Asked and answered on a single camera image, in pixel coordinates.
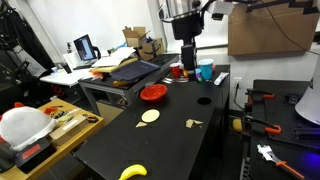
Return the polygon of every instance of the computer monitor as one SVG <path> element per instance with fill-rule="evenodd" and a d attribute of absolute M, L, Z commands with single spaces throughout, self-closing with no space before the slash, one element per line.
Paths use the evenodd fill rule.
<path fill-rule="evenodd" d="M 81 61 L 92 61 L 97 59 L 88 34 L 74 40 L 73 42 L 79 53 Z"/>

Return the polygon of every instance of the blue cup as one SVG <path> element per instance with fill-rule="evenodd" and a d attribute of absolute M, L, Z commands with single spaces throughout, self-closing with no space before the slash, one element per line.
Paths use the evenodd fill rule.
<path fill-rule="evenodd" d="M 213 59 L 203 59 L 199 61 L 199 66 L 201 69 L 201 76 L 204 80 L 211 80 L 212 78 L 212 65 Z"/>

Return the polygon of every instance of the metal frame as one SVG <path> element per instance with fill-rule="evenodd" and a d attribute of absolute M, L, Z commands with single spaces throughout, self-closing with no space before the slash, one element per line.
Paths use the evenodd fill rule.
<path fill-rule="evenodd" d="M 133 103 L 134 99 L 136 98 L 136 93 L 139 92 L 140 89 L 143 88 L 146 83 L 151 82 L 151 81 L 153 81 L 153 82 L 159 81 L 166 73 L 168 73 L 170 64 L 177 62 L 178 60 L 179 60 L 178 55 L 173 57 L 171 60 L 166 62 L 161 67 L 160 70 L 141 79 L 139 82 L 137 82 L 135 85 L 133 85 L 132 87 L 130 87 L 127 90 L 120 89 L 117 87 L 112 87 L 112 86 L 97 85 L 97 84 L 83 82 L 83 81 L 79 81 L 79 84 L 80 84 L 81 89 L 83 90 L 84 94 L 88 98 L 88 100 L 93 108 L 93 111 L 94 111 L 93 113 L 100 115 L 100 112 L 99 112 L 99 109 L 98 109 L 98 106 L 96 103 L 97 100 L 94 97 L 94 95 L 92 94 L 93 90 L 103 91 L 107 94 L 108 97 L 110 97 L 110 94 L 117 94 L 117 95 L 124 96 L 128 102 L 127 106 L 130 106 Z"/>

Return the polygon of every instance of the floor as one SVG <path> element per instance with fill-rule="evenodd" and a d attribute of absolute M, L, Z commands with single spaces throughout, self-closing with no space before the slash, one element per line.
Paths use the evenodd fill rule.
<path fill-rule="evenodd" d="M 92 107 L 86 99 L 75 104 L 92 112 Z M 204 172 L 203 180 L 239 180 L 242 162 L 243 142 L 239 134 L 232 130 L 226 133 L 223 158 L 210 157 L 210 163 Z M 45 173 L 40 180 L 92 179 L 85 167 L 71 155 L 66 156 Z"/>

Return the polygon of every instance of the cable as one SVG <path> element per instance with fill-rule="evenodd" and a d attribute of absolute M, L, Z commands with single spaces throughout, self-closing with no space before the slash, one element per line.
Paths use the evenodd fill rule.
<path fill-rule="evenodd" d="M 244 109 L 237 103 L 236 99 L 237 99 L 237 95 L 238 95 L 238 89 L 239 89 L 239 82 L 236 85 L 236 92 L 234 94 L 234 99 L 233 102 L 234 104 L 238 107 L 238 109 L 240 109 L 243 112 L 243 117 L 247 115 L 247 113 L 244 111 Z"/>
<path fill-rule="evenodd" d="M 274 18 L 273 14 L 271 13 L 270 9 L 268 7 L 266 7 L 267 10 L 269 11 L 273 21 L 276 23 L 277 27 L 279 28 L 279 30 L 281 31 L 281 33 L 290 41 L 292 42 L 293 44 L 295 44 L 296 46 L 298 46 L 300 49 L 304 50 L 304 51 L 307 51 L 309 53 L 312 53 L 312 54 L 315 54 L 315 55 L 320 55 L 319 53 L 316 53 L 316 52 L 313 52 L 313 51 L 310 51 L 310 50 L 307 50 L 307 49 L 304 49 L 303 47 L 301 47 L 298 43 L 294 42 L 291 38 L 289 38 L 285 32 L 283 32 L 283 30 L 281 29 L 280 25 L 278 24 L 278 22 L 276 21 L 276 19 Z"/>

